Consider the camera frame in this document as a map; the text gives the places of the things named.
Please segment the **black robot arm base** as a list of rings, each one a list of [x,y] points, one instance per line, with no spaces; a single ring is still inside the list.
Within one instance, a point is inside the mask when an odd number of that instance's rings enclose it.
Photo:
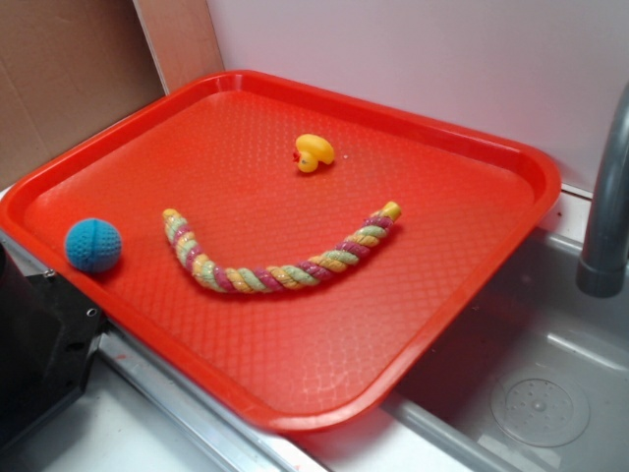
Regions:
[[[25,275],[1,250],[1,450],[76,401],[103,313],[60,274]]]

